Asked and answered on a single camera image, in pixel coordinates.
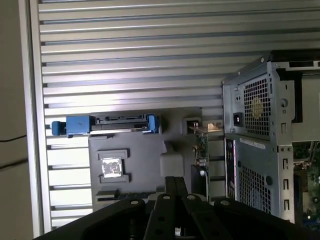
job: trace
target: corrugated side panel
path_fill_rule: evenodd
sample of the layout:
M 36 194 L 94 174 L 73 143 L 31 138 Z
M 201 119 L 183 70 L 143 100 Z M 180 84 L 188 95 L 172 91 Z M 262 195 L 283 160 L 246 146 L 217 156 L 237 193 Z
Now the corrugated side panel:
M 30 2 L 32 27 L 39 26 L 38 124 L 46 126 L 46 232 L 90 213 L 92 204 L 88 139 L 53 137 L 52 121 L 202 107 L 206 123 L 222 122 L 226 75 L 264 51 L 320 47 L 319 0 Z M 223 132 L 212 134 L 209 146 L 214 199 L 226 194 Z

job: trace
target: motherboard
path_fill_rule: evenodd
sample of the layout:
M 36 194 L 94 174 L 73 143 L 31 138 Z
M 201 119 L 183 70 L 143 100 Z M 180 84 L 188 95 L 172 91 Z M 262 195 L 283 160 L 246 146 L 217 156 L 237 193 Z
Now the motherboard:
M 320 142 L 293 144 L 296 215 L 304 227 L 320 232 Z

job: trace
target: black wire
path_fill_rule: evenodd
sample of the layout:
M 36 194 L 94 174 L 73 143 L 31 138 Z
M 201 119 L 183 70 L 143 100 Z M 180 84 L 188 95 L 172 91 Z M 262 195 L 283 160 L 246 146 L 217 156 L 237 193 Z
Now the black wire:
M 0 166 L 0 171 L 4 170 L 4 169 L 7 169 L 7 168 L 11 168 L 11 167 L 16 167 L 16 166 L 19 166 L 21 164 L 25 164 L 27 162 L 28 162 L 28 158 L 23 158 L 23 159 L 18 160 L 18 161 L 10 162 L 10 163 L 1 165 Z
M 8 143 L 8 142 L 12 142 L 14 140 L 18 140 L 18 139 L 23 139 L 25 138 L 27 135 L 22 135 L 22 136 L 17 136 L 15 138 L 11 138 L 11 139 L 7 139 L 7 140 L 0 140 L 0 143 Z

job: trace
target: ventilation holes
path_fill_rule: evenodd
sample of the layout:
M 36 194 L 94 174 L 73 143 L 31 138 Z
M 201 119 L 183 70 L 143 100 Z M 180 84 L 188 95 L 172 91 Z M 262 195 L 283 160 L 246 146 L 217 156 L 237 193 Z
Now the ventilation holes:
M 255 81 L 244 89 L 244 122 L 249 134 L 269 136 L 271 102 L 267 79 Z
M 271 192 L 265 187 L 265 178 L 245 166 L 239 178 L 240 202 L 270 214 Z

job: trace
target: cable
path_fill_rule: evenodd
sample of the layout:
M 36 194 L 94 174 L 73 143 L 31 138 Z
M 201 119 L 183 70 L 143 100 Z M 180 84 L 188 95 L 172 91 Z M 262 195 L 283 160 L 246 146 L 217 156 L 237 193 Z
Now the cable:
M 194 151 L 194 163 L 193 165 L 196 165 L 197 164 L 197 158 L 198 158 L 198 149 L 197 149 L 197 146 L 196 147 L 192 147 L 193 148 L 193 151 Z
M 4 170 L 4 169 L 7 169 L 7 168 L 12 168 L 12 167 L 16 167 L 16 166 L 19 166 L 21 164 L 25 164 L 28 162 L 28 158 L 23 158 L 21 160 L 18 160 L 18 161 L 14 161 L 14 162 L 11 162 L 11 163 L 7 163 L 7 164 L 4 164 L 4 165 L 1 165 L 0 166 L 0 171 Z
M 0 140 L 0 143 L 8 143 L 8 142 L 12 142 L 14 140 L 18 140 L 18 139 L 23 139 L 25 138 L 27 135 L 22 135 L 22 136 L 17 136 L 15 138 L 11 138 L 11 139 L 7 139 L 7 140 Z

